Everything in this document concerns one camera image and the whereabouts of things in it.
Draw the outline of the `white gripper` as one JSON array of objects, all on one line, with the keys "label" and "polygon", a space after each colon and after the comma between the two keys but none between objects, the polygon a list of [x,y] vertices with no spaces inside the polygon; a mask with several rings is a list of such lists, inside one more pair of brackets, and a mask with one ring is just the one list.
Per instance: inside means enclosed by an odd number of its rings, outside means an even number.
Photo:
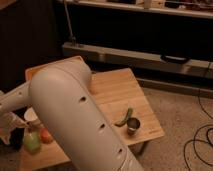
[{"label": "white gripper", "polygon": [[13,112],[0,116],[0,139],[5,145],[10,144],[11,132],[16,128],[26,128],[26,122]]}]

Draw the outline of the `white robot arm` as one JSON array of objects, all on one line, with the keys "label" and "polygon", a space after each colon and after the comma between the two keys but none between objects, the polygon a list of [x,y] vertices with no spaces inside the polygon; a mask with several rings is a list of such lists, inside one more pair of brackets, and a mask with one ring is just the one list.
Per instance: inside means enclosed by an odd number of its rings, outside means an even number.
[{"label": "white robot arm", "polygon": [[0,97],[0,116],[31,106],[78,171],[144,171],[90,95],[80,60],[50,64]]}]

